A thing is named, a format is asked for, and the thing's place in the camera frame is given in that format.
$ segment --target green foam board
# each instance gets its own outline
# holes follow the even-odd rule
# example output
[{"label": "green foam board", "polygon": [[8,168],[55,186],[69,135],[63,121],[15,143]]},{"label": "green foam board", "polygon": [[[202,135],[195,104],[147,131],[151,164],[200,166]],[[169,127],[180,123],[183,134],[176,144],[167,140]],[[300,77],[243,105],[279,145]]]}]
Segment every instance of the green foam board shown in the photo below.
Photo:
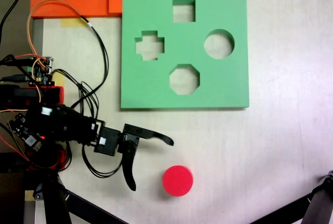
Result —
[{"label": "green foam board", "polygon": [[[174,4],[194,4],[193,22],[173,22]],[[136,41],[157,33],[164,53],[143,60]],[[228,35],[232,53],[214,59],[204,49],[214,32]],[[247,0],[123,0],[121,108],[248,107]],[[200,85],[190,95],[170,87],[177,67],[191,67]]]}]

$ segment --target table surface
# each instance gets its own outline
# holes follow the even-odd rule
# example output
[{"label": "table surface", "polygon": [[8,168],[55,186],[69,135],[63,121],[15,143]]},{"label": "table surface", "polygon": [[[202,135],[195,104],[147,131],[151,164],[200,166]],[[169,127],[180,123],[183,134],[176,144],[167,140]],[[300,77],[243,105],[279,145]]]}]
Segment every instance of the table surface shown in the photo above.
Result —
[{"label": "table surface", "polygon": [[[129,223],[250,223],[311,192],[333,168],[332,17],[332,0],[248,0],[250,107],[139,111],[120,110],[121,19],[91,19],[110,57],[108,80],[98,91],[99,119],[119,130],[129,123],[164,133],[175,146],[141,140],[132,192],[122,172],[95,178],[72,142],[63,183]],[[48,19],[43,30],[42,54],[54,57],[55,68],[91,86],[100,82],[101,52],[88,28]],[[67,105],[78,97],[69,81],[65,96]],[[102,171],[120,160],[92,148],[88,157]],[[183,197],[169,197],[161,186],[173,165],[194,174]],[[43,202],[36,223],[45,223]]]}]

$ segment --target orange wire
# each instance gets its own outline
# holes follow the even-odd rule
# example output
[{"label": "orange wire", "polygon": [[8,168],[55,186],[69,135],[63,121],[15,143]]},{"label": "orange wire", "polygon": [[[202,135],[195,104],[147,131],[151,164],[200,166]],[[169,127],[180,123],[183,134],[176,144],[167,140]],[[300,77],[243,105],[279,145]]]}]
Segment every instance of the orange wire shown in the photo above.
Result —
[{"label": "orange wire", "polygon": [[[36,65],[36,62],[38,62],[38,59],[36,59],[36,61],[33,63],[32,65],[32,69],[31,69],[31,76],[32,78],[36,81],[35,79],[35,75],[33,74],[33,71],[34,71],[34,68],[35,68],[35,65]],[[38,88],[38,86],[36,85],[36,89],[38,91],[38,95],[40,97],[40,102],[42,101],[42,96],[41,96],[41,92],[40,92],[40,89]]]},{"label": "orange wire", "polygon": [[25,156],[23,156],[22,154],[21,154],[21,152],[19,152],[16,148],[14,148],[14,147],[12,147],[8,142],[6,142],[5,141],[5,139],[0,135],[0,139],[4,142],[4,143],[6,143],[12,150],[14,150],[15,152],[17,152],[20,156],[22,156],[23,158],[24,158],[24,160],[26,160],[26,161],[30,161],[28,158],[26,158]]},{"label": "orange wire", "polygon": [[6,109],[6,110],[0,110],[0,113],[3,112],[15,112],[15,111],[28,111],[27,109]]},{"label": "orange wire", "polygon": [[32,40],[31,40],[31,36],[30,36],[30,21],[31,21],[31,17],[32,17],[32,14],[34,13],[34,11],[38,7],[40,7],[43,3],[47,3],[47,2],[56,2],[56,3],[65,4],[65,5],[69,6],[69,7],[71,7],[76,13],[78,13],[79,16],[81,16],[81,13],[73,5],[71,5],[70,3],[67,3],[66,1],[63,1],[63,0],[42,0],[38,4],[36,4],[32,8],[32,10],[30,11],[29,16],[28,16],[28,21],[27,21],[28,42],[29,42],[30,48],[31,48],[31,50],[32,50],[32,52],[34,54],[37,54],[37,51],[36,51],[35,47],[33,46],[33,43],[32,43]]},{"label": "orange wire", "polygon": [[20,58],[20,57],[24,57],[24,56],[36,56],[36,57],[38,57],[38,58],[40,58],[40,59],[44,59],[44,60],[46,60],[45,57],[40,56],[40,55],[36,55],[36,54],[23,54],[23,55],[17,55],[17,56],[14,56],[14,57],[15,57],[15,58]]}]

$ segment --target black tripod leg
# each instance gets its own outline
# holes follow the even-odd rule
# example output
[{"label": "black tripod leg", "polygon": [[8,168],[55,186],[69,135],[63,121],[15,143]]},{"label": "black tripod leg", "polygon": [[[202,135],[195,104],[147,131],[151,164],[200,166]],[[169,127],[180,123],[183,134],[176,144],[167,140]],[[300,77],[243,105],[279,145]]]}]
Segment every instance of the black tripod leg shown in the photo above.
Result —
[{"label": "black tripod leg", "polygon": [[277,211],[256,220],[252,224],[292,224],[305,215],[305,212],[310,204],[312,194],[308,194],[287,206],[284,206]]},{"label": "black tripod leg", "polygon": [[47,181],[43,187],[45,216],[47,224],[72,224],[65,195],[59,183]]},{"label": "black tripod leg", "polygon": [[332,210],[332,194],[329,189],[322,188],[313,195],[302,224],[329,224]]},{"label": "black tripod leg", "polygon": [[66,201],[69,212],[90,224],[128,224],[68,190]]}]

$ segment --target yellow tape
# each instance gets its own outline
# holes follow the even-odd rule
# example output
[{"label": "yellow tape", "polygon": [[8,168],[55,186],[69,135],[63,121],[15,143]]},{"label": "yellow tape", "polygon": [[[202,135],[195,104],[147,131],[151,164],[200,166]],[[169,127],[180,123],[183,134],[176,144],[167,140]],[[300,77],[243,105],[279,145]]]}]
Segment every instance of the yellow tape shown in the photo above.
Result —
[{"label": "yellow tape", "polygon": [[61,18],[60,25],[63,28],[88,27],[87,23],[82,18]]}]

